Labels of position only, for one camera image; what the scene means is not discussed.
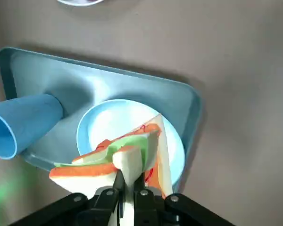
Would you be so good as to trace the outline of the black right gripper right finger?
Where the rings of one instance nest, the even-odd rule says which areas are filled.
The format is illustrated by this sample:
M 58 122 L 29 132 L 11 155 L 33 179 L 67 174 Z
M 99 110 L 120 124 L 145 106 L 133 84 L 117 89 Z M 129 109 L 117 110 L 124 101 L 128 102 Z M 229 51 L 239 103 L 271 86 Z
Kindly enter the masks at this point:
M 134 183 L 135 226 L 232 226 L 228 220 L 181 193 L 163 198 L 158 189 L 146 187 L 144 175 Z

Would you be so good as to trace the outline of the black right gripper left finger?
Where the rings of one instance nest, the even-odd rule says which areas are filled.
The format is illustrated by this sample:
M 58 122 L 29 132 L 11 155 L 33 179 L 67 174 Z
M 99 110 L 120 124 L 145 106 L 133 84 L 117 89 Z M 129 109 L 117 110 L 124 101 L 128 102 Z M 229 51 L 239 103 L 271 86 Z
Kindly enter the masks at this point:
M 123 217 L 123 174 L 118 171 L 113 186 L 99 188 L 88 199 L 70 194 L 11 223 L 12 226 L 119 226 Z

